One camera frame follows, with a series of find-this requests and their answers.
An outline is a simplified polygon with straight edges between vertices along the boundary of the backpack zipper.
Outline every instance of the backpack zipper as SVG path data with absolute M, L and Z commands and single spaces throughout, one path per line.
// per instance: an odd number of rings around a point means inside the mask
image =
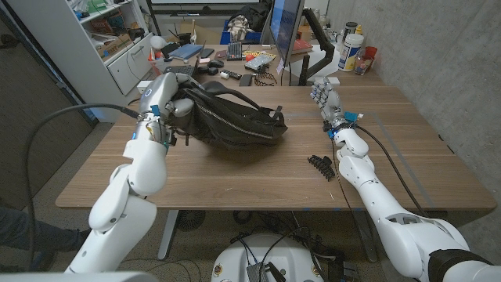
M 263 134 L 260 134 L 260 133 L 256 133 L 256 132 L 250 132 L 250 131 L 247 131 L 245 129 L 241 129 L 240 127 L 234 125 L 233 123 L 225 120 L 224 118 L 222 117 L 219 117 L 217 114 L 214 114 L 212 111 L 204 108 L 204 107 L 201 107 L 200 105 L 198 106 L 205 114 L 209 114 L 211 116 L 213 116 L 214 118 L 217 118 L 219 121 L 222 121 L 224 123 L 226 123 L 227 125 L 231 126 L 232 128 L 234 128 L 235 130 L 237 131 L 240 131 L 240 132 L 243 132 L 245 134 L 248 134 L 248 135 L 252 135 L 252 136 L 258 136 L 258 137 L 262 137 L 262 138 L 266 138 L 266 139 L 273 139 L 272 136 L 266 136 L 266 135 L 263 135 Z

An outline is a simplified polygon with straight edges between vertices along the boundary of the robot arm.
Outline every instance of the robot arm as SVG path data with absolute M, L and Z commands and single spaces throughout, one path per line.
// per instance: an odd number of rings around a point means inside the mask
M 321 109 L 324 130 L 341 146 L 337 151 L 339 173 L 359 192 L 388 258 L 400 274 L 422 282 L 496 280 L 501 267 L 471 253 L 453 225 L 415 215 L 397 202 L 377 178 L 367 143 L 341 115 L 339 95 L 326 79 L 324 85 L 314 87 L 312 98 Z
M 182 117 L 193 108 L 193 101 L 172 101 L 178 84 L 191 81 L 185 74 L 167 73 L 153 81 L 141 97 L 139 117 L 124 157 L 131 164 L 117 167 L 110 185 L 92 207 L 92 228 L 67 273 L 114 271 L 153 225 L 157 206 L 146 200 L 167 182 L 165 155 L 175 145 L 174 133 L 164 120 L 169 114 Z

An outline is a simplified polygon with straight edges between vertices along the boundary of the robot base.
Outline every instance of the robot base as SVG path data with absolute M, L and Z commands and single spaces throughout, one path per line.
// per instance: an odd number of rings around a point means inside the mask
M 254 253 L 258 262 L 261 262 L 268 249 L 279 238 L 278 234 L 266 233 L 255 234 L 243 238 L 243 241 L 249 246 L 249 249 Z M 250 251 L 249 262 L 253 266 L 256 264 Z M 285 270 L 284 277 L 286 281 L 297 282 L 321 282 L 322 277 L 316 272 L 313 265 L 310 251 L 288 237 L 283 238 L 266 256 L 265 265 L 272 262 L 273 265 L 282 273 Z M 221 281 L 249 281 L 247 275 L 247 254 L 245 247 L 241 242 L 237 241 L 227 247 L 216 259 L 214 268 L 212 269 L 211 282 Z M 270 272 L 266 272 L 268 281 L 275 281 Z

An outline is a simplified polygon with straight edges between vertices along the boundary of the shelf unit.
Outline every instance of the shelf unit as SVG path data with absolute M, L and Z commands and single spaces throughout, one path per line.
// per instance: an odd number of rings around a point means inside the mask
M 67 1 L 6 1 L 86 103 L 126 106 L 139 94 L 135 85 L 151 69 L 147 58 L 153 34 L 146 26 L 137 0 L 109 4 L 81 20 Z M 144 29 L 145 36 L 103 61 L 86 31 L 92 31 L 91 20 L 118 10 L 126 27 L 137 23 Z M 103 122 L 115 122 L 120 115 L 116 110 L 103 108 L 92 109 L 92 113 Z

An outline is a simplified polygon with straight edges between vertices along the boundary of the person's leg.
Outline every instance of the person's leg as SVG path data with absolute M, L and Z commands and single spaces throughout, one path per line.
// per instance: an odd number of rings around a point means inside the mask
M 85 239 L 78 230 L 63 230 L 35 221 L 35 251 L 77 251 Z M 27 250 L 30 246 L 28 214 L 0 207 L 0 245 Z

